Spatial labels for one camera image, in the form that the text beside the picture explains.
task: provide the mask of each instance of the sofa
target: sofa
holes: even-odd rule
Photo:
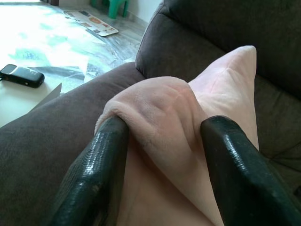
[[[0,224],[40,225],[108,100],[148,78],[194,79],[243,45],[257,48],[259,150],[300,199],[301,20],[297,0],[164,0],[136,61],[0,128]]]

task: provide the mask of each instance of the marble floor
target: marble floor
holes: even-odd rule
[[[119,30],[107,37],[94,35],[64,10],[83,9]],[[0,67],[6,64],[33,67],[63,84],[62,93],[96,76],[135,60],[145,27],[107,16],[91,6],[59,8],[43,2],[0,1]]]

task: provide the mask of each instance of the floor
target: floor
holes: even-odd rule
[[[91,6],[81,7],[119,33],[100,37],[65,18],[63,10],[43,2],[0,3],[0,67],[32,67],[49,81],[60,81],[62,93],[135,60],[145,27],[107,16]]]

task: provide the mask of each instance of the white table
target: white table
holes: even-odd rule
[[[0,127],[60,96],[62,84],[45,81],[38,88],[0,81]]]

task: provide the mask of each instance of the pink cushion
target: pink cushion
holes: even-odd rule
[[[223,225],[199,127],[210,116],[226,115],[257,144],[255,61],[254,47],[238,48],[190,84],[148,79],[107,103],[96,129],[118,115],[131,132],[118,226]]]

